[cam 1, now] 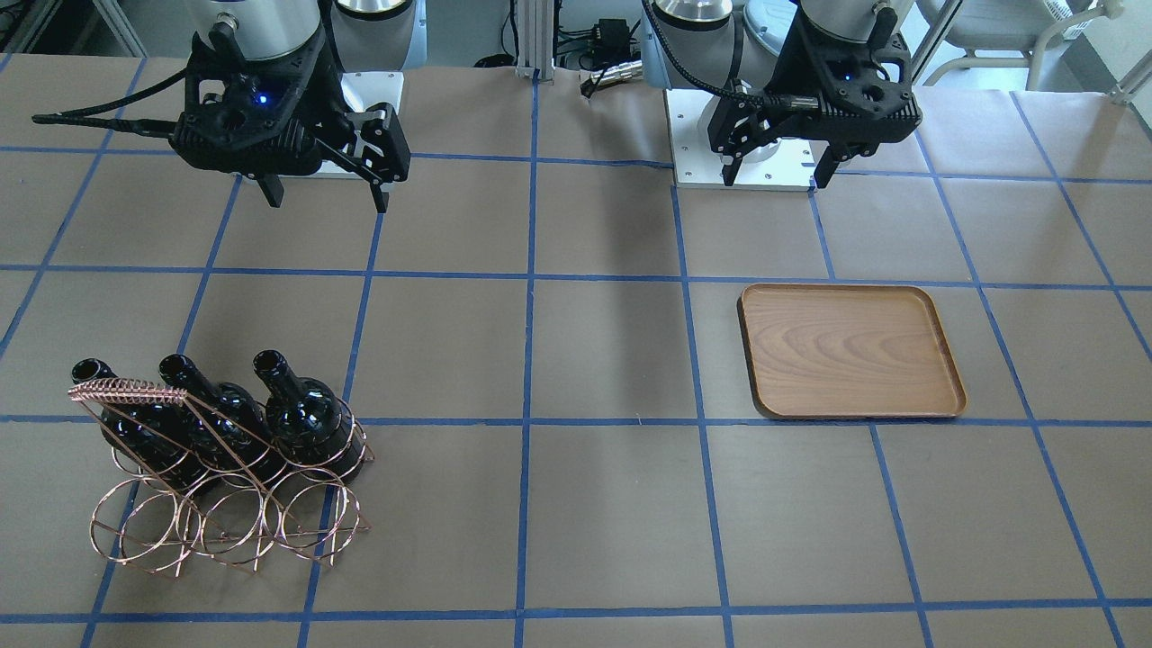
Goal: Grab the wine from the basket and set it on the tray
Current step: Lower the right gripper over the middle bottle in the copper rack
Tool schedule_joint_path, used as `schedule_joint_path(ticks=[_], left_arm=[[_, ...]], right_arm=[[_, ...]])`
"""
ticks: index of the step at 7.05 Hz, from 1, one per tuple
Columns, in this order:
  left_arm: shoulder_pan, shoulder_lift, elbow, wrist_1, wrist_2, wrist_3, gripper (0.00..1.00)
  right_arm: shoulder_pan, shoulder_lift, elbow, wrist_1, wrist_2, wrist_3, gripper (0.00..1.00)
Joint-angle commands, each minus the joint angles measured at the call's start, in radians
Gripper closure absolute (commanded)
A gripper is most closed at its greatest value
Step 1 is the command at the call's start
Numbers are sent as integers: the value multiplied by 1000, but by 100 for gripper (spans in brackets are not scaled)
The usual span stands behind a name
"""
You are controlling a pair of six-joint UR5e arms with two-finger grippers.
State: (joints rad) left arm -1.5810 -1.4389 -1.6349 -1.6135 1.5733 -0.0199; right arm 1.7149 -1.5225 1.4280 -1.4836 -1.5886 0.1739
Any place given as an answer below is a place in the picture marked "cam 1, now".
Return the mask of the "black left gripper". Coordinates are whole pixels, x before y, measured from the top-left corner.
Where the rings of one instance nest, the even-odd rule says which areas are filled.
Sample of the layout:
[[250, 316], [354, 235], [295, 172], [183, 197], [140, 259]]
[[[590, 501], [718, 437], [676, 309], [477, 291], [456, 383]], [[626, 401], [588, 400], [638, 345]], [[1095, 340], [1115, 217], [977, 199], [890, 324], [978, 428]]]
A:
[[814, 188], [824, 189], [840, 164], [914, 135], [924, 115], [899, 21], [893, 3], [799, 3], [770, 81], [753, 86], [732, 71], [712, 91], [720, 101], [708, 145], [723, 163], [723, 187], [736, 184], [748, 155], [779, 140], [827, 145], [814, 166]]

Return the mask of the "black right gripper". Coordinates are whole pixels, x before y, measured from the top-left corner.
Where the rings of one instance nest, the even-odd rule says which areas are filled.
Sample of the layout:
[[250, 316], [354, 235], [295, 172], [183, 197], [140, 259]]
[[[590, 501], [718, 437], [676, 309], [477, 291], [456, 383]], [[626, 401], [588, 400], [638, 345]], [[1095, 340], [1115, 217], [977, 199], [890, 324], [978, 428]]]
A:
[[409, 178], [410, 150], [391, 103], [354, 113], [343, 98], [328, 35], [319, 27], [300, 48], [271, 60], [236, 61], [218, 44], [238, 35], [194, 36], [185, 62], [184, 111], [169, 144], [205, 171], [256, 176], [271, 208], [285, 201], [280, 176], [311, 176], [323, 161], [371, 184], [377, 213], [391, 204], [391, 182]]

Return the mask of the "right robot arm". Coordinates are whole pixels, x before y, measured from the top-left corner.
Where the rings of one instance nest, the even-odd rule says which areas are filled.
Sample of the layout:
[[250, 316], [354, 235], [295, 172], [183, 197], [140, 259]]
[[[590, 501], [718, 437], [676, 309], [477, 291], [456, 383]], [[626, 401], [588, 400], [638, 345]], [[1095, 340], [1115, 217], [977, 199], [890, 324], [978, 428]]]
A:
[[194, 168], [238, 174], [273, 208], [325, 164], [366, 181], [379, 213], [409, 178], [406, 69], [427, 62], [423, 1], [189, 1], [184, 111], [168, 137]]

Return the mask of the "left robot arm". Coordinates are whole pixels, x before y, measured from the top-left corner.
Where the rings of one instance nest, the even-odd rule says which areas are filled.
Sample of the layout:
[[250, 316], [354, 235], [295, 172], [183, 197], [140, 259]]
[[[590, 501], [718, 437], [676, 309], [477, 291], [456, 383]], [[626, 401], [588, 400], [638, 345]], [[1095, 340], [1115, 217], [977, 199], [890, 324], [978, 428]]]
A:
[[905, 1], [646, 1], [680, 187], [814, 190], [909, 140], [923, 114]]

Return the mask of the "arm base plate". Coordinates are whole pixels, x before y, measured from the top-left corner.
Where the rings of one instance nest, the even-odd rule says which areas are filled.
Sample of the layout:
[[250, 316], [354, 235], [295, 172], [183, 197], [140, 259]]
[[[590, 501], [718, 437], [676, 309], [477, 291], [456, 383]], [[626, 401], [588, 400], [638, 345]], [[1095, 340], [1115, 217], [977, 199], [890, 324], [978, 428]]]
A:
[[719, 99], [697, 89], [665, 90], [676, 184], [688, 189], [806, 193], [814, 187], [814, 156], [806, 140], [779, 140], [757, 148], [723, 184], [723, 157], [708, 145], [708, 119]]
[[409, 176], [410, 146], [400, 122], [404, 77], [400, 71], [346, 73], [343, 98], [353, 140], [341, 152], [382, 179], [382, 189]]

